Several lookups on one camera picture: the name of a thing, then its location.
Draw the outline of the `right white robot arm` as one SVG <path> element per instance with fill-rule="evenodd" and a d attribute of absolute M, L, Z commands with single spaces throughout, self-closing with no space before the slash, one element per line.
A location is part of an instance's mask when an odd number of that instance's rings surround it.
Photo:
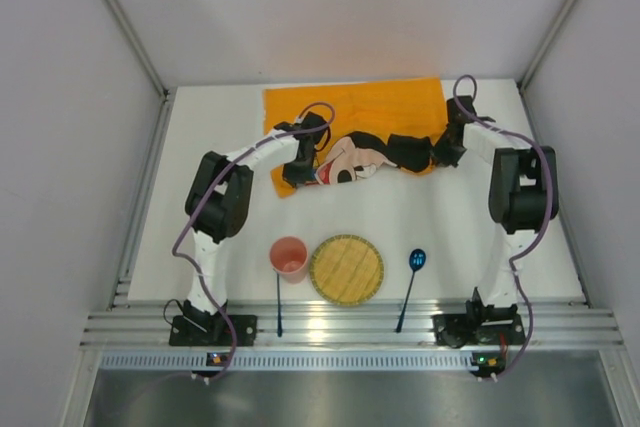
<path fill-rule="evenodd" d="M 484 304 L 507 308 L 518 300 L 518 263 L 541 243 L 559 211 L 556 152 L 479 117 L 471 96 L 450 98 L 446 108 L 447 126 L 432 159 L 456 167 L 469 154 L 490 168 L 487 202 L 496 229 L 475 290 Z"/>

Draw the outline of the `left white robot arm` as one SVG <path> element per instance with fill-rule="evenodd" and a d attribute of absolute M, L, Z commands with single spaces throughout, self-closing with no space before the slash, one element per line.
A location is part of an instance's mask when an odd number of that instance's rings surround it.
<path fill-rule="evenodd" d="M 317 145 L 329 140 L 329 125 L 308 112 L 275 125 L 252 146 L 202 157 L 185 201 L 188 224 L 172 250 L 194 268 L 187 301 L 196 312 L 214 315 L 228 300 L 227 266 L 220 256 L 246 223 L 254 180 L 280 168 L 278 178 L 287 187 L 311 183 Z"/>

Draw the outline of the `orange cartoon mouse placemat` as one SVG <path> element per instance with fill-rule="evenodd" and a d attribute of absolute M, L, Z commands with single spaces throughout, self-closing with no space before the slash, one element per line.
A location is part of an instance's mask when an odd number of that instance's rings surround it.
<path fill-rule="evenodd" d="M 448 123 L 438 78 L 267 89 L 264 130 L 298 114 L 312 125 L 323 123 L 326 104 L 335 119 L 316 135 L 312 164 L 271 172 L 278 197 L 302 186 L 365 180 L 382 168 L 423 176 L 436 167 L 433 148 Z"/>

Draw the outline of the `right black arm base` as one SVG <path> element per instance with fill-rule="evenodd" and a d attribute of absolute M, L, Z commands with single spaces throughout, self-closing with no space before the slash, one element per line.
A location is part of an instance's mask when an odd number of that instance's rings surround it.
<path fill-rule="evenodd" d="M 465 346 L 522 345 L 524 327 L 516 310 L 476 314 L 439 314 L 432 317 L 436 344 L 454 349 Z"/>

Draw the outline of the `pink plastic cup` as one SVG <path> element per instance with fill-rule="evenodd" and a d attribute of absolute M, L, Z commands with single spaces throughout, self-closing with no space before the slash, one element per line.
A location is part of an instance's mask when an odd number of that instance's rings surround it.
<path fill-rule="evenodd" d="M 298 284 L 308 272 L 308 250 L 297 237 L 287 236 L 276 240 L 270 248 L 269 260 L 279 277 L 289 284 Z"/>

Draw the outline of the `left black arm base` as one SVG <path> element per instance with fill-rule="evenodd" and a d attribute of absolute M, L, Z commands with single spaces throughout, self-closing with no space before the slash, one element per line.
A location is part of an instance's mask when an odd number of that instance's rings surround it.
<path fill-rule="evenodd" d="M 163 318 L 170 324 L 169 345 L 172 347 L 231 347 L 232 330 L 223 316 L 217 312 L 211 314 L 196 309 L 189 301 L 179 302 L 172 299 L 179 313 L 167 317 L 168 302 L 163 309 Z M 229 316 L 236 332 L 236 345 L 250 347 L 257 335 L 258 317 L 255 315 Z"/>

